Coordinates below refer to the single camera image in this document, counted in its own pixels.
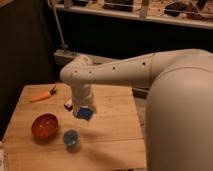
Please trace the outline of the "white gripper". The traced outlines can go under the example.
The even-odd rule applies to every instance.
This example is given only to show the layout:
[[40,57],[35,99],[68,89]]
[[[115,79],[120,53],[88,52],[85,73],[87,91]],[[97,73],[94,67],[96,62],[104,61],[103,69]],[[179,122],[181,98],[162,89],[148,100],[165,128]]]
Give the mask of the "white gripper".
[[93,93],[90,93],[89,95],[83,97],[72,96],[72,104],[73,104],[73,115],[77,119],[80,119],[77,117],[77,112],[79,111],[80,108],[89,108],[93,112],[92,117],[97,112]]

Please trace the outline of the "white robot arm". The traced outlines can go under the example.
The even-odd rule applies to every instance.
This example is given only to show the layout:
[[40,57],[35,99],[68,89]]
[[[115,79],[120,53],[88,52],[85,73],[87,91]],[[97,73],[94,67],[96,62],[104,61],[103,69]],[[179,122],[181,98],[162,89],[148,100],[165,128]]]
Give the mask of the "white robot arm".
[[79,55],[60,78],[75,110],[92,105],[93,84],[147,88],[147,170],[213,171],[213,53],[172,50],[99,65]]

